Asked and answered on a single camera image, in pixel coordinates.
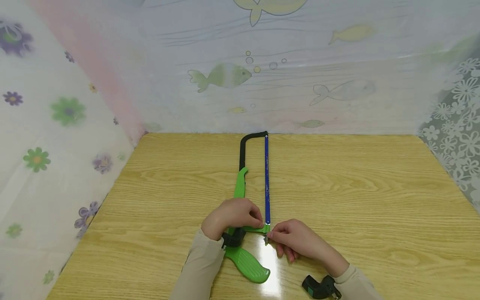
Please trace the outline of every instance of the pink curtain section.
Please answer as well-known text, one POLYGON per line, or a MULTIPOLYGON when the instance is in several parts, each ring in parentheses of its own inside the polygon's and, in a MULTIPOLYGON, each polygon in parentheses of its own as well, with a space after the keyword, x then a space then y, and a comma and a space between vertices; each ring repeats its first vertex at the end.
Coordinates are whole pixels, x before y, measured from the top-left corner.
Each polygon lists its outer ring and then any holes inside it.
POLYGON ((111 59, 112 43, 106 43, 99 31, 89 26, 84 15, 67 0, 26 0, 47 24, 53 35, 72 54, 99 90, 108 108, 131 141, 136 144, 144 133, 142 119, 130 102, 125 84, 116 74, 111 59))

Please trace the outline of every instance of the table surface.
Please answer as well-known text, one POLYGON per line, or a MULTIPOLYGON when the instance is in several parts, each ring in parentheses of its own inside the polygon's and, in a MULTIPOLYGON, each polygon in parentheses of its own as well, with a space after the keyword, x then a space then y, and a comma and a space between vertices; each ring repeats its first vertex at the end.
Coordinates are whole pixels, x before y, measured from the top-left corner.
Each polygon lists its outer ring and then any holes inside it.
MULTIPOLYGON (((239 134, 144 136, 48 299, 166 299, 203 218, 231 198, 239 134)), ((478 299, 480 217, 414 136, 270 135, 272 224, 297 218, 386 299, 478 299)), ((264 140, 247 142, 246 195, 264 207, 264 140)), ((308 299, 316 262, 243 247, 271 270, 249 282, 225 259, 212 299, 308 299)))

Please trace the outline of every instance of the sleeve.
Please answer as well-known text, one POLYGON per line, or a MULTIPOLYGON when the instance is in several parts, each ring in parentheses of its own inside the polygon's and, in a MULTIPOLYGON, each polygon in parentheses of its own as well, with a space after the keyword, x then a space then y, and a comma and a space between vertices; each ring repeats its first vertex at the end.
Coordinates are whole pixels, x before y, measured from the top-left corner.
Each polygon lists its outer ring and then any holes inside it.
POLYGON ((225 254, 222 245, 223 238, 211 240, 198 230, 169 300, 210 299, 210 289, 225 254))
POLYGON ((353 265, 334 280, 336 288, 342 294, 342 300, 383 300, 370 280, 353 265))

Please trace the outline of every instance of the person's right hand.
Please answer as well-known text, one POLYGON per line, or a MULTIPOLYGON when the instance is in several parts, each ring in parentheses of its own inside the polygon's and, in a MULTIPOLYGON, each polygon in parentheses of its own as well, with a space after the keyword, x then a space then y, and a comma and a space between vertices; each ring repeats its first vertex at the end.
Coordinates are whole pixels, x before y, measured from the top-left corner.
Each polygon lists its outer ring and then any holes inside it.
POLYGON ((278 223, 267 237, 276 242, 278 257, 286 254, 291 263, 299 254, 320 260, 322 249, 328 246, 310 227, 296 219, 278 223))
POLYGON ((348 261, 335 248, 296 219, 278 223, 267 237, 276 242, 277 255, 282 257, 285 253, 291 263, 300 254, 321 262, 333 277, 339 277, 348 269, 348 261))

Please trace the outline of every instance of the fish pattern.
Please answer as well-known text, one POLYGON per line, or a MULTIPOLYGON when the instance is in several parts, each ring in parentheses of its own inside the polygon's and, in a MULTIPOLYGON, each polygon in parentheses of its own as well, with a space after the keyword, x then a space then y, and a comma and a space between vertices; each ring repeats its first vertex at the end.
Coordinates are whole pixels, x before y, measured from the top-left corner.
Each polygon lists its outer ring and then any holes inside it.
POLYGON ((328 44, 331 45, 336 40, 341 40, 344 42, 358 42, 373 35, 374 33, 375 31, 372 27, 364 24, 357 24, 340 32, 334 30, 332 39, 328 44))
POLYGON ((238 7, 250 12, 250 25, 254 27, 260 20, 262 11, 275 15, 284 16, 299 10, 307 0, 233 0, 238 7))
POLYGON ((310 106, 319 103, 325 98, 331 98, 340 101, 352 101, 365 98, 375 93, 375 84, 370 80, 350 80, 329 91, 324 85, 314 85, 313 91, 319 95, 310 102, 310 106))
POLYGON ((200 88, 198 90, 199 93, 205 91, 209 84, 233 88, 244 83, 252 76, 252 73, 247 69, 232 63, 220 63, 216 65, 208 77, 205 77, 205 75, 197 70, 190 70, 188 74, 191 77, 190 82, 198 84, 200 88))
POLYGON ((247 110, 246 110, 245 108, 241 107, 241 106, 236 107, 236 108, 230 108, 230 109, 228 110, 228 112, 231 112, 231 113, 233 113, 233 114, 242 114, 242 113, 244 113, 244 112, 246 112, 246 111, 247 111, 247 110))
POLYGON ((308 121, 305 121, 305 122, 302 122, 302 123, 296 123, 296 125, 298 127, 305 127, 305 128, 317 128, 317 127, 320 127, 324 124, 325 123, 323 123, 320 120, 308 120, 308 121))

